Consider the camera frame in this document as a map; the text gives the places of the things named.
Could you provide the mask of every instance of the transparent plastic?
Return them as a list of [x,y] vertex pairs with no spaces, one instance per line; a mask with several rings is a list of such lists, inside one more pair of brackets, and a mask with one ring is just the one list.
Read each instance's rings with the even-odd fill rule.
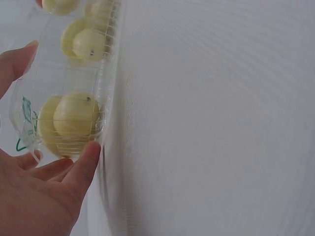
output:
[[72,2],[67,14],[33,8],[48,22],[11,98],[10,120],[38,162],[35,150],[76,160],[87,142],[104,145],[112,110],[120,0]]

